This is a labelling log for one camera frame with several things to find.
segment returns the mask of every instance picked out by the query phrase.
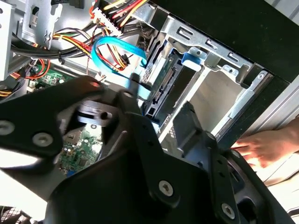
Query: yellow wire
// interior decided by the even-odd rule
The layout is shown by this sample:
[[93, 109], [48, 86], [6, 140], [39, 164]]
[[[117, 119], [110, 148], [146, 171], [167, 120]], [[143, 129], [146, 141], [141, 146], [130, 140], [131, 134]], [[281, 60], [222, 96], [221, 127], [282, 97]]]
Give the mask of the yellow wire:
[[87, 51], [87, 50], [85, 50], [83, 47], [81, 47], [79, 44], [77, 44], [76, 42], [74, 42], [73, 40], [71, 40], [71, 39], [69, 39], [69, 38], [67, 38], [66, 36], [63, 36], [63, 35], [59, 35], [59, 34], [55, 34], [55, 35], [53, 35], [53, 37], [55, 37], [55, 38], [62, 38], [62, 39], [64, 39], [64, 40], [68, 40], [69, 42], [71, 42], [72, 44], [74, 44], [75, 46], [77, 46], [79, 49], [81, 49], [84, 53], [86, 53], [87, 55], [90, 55], [90, 53]]
[[0, 91], [2, 94], [11, 94], [11, 91]]
[[122, 61], [122, 59], [121, 59], [121, 57], [120, 57], [120, 55], [119, 55], [119, 53], [118, 53], [116, 47], [115, 47], [115, 46], [112, 46], [111, 50], [113, 51], [113, 54], [115, 55], [115, 57], [116, 57], [118, 63], [121, 65], [121, 67], [125, 68], [126, 65], [123, 63], [123, 61]]
[[142, 6], [147, 0], [143, 0], [141, 2], [139, 2], [134, 8], [132, 8], [132, 10], [128, 13], [128, 15], [126, 16], [126, 18], [121, 22], [120, 27], [124, 26], [126, 24], [126, 22], [129, 20], [129, 18], [131, 17], [131, 15], [140, 7]]
[[115, 6], [118, 6], [119, 4], [123, 3], [124, 1], [126, 1], [126, 0], [118, 0], [118, 1], [116, 1], [115, 3], [112, 3], [112, 4], [110, 4], [110, 5], [105, 6], [105, 7], [103, 8], [103, 10], [108, 10], [108, 9], [110, 9], [110, 8], [113, 8], [113, 7], [115, 7]]

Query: finger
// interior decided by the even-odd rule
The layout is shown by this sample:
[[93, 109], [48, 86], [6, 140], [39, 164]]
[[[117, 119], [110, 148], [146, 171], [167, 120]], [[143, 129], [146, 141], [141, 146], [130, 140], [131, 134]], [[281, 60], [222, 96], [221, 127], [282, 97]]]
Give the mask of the finger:
[[250, 142], [250, 137], [239, 139], [236, 141], [231, 148], [246, 147]]
[[253, 164], [257, 167], [261, 167], [260, 161], [256, 157], [251, 157], [246, 160], [247, 163]]
[[235, 148], [235, 150], [238, 151], [241, 155], [248, 155], [251, 153], [251, 148], [249, 146]]

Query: red wire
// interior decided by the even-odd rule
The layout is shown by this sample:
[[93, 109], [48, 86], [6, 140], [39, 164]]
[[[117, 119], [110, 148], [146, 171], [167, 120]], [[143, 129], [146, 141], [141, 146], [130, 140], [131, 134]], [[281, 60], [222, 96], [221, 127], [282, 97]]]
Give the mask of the red wire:
[[[44, 75], [46, 75], [47, 72], [49, 71], [49, 69], [50, 69], [50, 60], [48, 60], [48, 66], [47, 66], [47, 69], [46, 69], [45, 72], [43, 72], [43, 70], [45, 69], [45, 62], [42, 59], [38, 59], [38, 60], [42, 64], [42, 69], [35, 76], [26, 76], [27, 79], [38, 79], [38, 78], [41, 78]], [[17, 73], [13, 73], [12, 76], [15, 77], [15, 78], [20, 77], [20, 75], [17, 74]]]
[[123, 10], [119, 11], [117, 14], [115, 14], [114, 16], [112, 16], [112, 19], [115, 19], [116, 17], [120, 16], [121, 14], [123, 14], [124, 12], [127, 12], [128, 10], [134, 8], [139, 2], [141, 2], [142, 0], [137, 0], [136, 2], [134, 2], [132, 5], [124, 8]]
[[72, 41], [76, 42], [76, 43], [79, 44], [81, 47], [85, 48], [86, 50], [91, 51], [91, 47], [88, 46], [87, 44], [82, 43], [82, 42], [80, 42], [80, 41], [78, 41], [78, 40], [76, 40], [76, 39], [74, 39], [74, 38], [71, 38], [71, 37], [68, 37], [68, 39], [71, 39]]
[[32, 77], [31, 76], [29, 76], [29, 77], [26, 76], [26, 78], [29, 78], [29, 79], [38, 79], [38, 78], [44, 77], [47, 74], [47, 72], [50, 70], [50, 60], [47, 60], [47, 61], [48, 61], [48, 65], [47, 65], [46, 71], [43, 72], [43, 69], [45, 67], [45, 63], [43, 61], [43, 69], [37, 75], [32, 76]]

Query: hand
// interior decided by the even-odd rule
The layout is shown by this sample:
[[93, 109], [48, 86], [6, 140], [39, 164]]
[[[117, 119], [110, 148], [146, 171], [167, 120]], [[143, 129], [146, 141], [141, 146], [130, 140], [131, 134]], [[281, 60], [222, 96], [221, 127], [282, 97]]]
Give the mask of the hand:
[[266, 168], [299, 150], [299, 140], [292, 129], [260, 132], [239, 139], [233, 146], [254, 171]]

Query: metal bracket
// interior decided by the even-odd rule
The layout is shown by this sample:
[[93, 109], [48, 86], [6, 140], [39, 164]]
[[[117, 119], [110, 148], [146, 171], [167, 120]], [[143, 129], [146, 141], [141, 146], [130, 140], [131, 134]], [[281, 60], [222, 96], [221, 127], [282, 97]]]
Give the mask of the metal bracket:
[[13, 27], [14, 7], [3, 1], [0, 1], [0, 34], [1, 34], [1, 54], [0, 62], [0, 80], [8, 76], [8, 63], [10, 55], [11, 33]]
[[166, 34], [166, 39], [172, 38], [181, 42], [186, 46], [197, 46], [204, 48], [213, 54], [223, 58], [224, 60], [232, 63], [234, 66], [241, 68], [247, 66], [249, 70], [252, 63], [245, 60], [241, 56], [233, 53], [231, 50], [223, 47], [219, 43], [209, 39], [204, 34], [198, 32], [195, 29], [187, 26], [186, 24], [171, 18], [170, 16], [166, 20], [161, 32]]
[[[36, 22], [36, 27], [32, 28], [32, 10], [38, 7], [39, 17]], [[61, 15], [62, 5], [58, 4], [54, 14], [51, 14], [52, 5], [51, 1], [40, 1], [40, 0], [27, 0], [25, 7], [25, 15], [23, 22], [22, 38], [42, 45], [46, 48], [50, 48], [51, 40], [53, 36], [55, 22]]]

